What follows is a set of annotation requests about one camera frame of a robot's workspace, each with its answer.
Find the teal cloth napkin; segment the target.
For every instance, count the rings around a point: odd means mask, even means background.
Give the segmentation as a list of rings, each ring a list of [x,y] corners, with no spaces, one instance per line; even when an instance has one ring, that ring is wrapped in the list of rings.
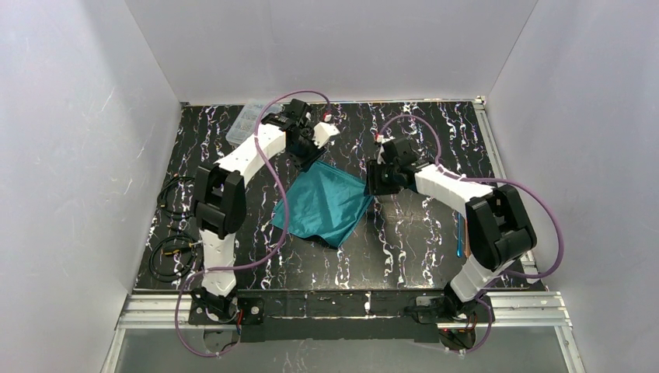
[[[320,239],[329,247],[342,246],[373,201],[366,184],[325,162],[314,162],[286,193],[288,233],[300,239]]]

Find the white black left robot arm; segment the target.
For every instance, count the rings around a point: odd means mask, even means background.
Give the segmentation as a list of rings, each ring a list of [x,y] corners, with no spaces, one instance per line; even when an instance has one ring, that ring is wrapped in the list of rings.
[[[312,119],[311,107],[293,99],[279,112],[263,105],[253,132],[237,148],[210,165],[197,168],[190,211],[203,246],[201,288],[227,298],[236,286],[235,234],[246,220],[246,188],[270,160],[282,152],[306,171],[340,132],[327,114]]]

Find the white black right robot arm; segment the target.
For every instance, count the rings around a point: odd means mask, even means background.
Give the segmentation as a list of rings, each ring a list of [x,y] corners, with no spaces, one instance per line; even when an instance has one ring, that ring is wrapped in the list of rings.
[[[419,158],[403,138],[378,136],[378,156],[367,163],[365,193],[391,195],[411,190],[432,197],[465,220],[470,255],[448,283],[445,294],[456,304],[474,300],[516,259],[537,244],[519,191],[498,182],[468,181]]]

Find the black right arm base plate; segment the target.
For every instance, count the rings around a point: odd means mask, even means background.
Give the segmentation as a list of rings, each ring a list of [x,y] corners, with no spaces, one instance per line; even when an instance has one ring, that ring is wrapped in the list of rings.
[[[470,325],[474,325],[496,320],[491,300],[486,295],[466,302],[461,301],[456,295],[444,293],[417,295],[408,301],[403,314],[420,324],[469,322]]]

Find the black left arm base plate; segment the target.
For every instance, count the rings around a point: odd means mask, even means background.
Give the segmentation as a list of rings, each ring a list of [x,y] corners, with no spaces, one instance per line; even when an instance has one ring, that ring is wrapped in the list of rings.
[[[188,323],[195,326],[251,326],[264,322],[265,301],[261,295],[248,291],[232,291],[227,296],[213,295],[205,288],[190,294]]]

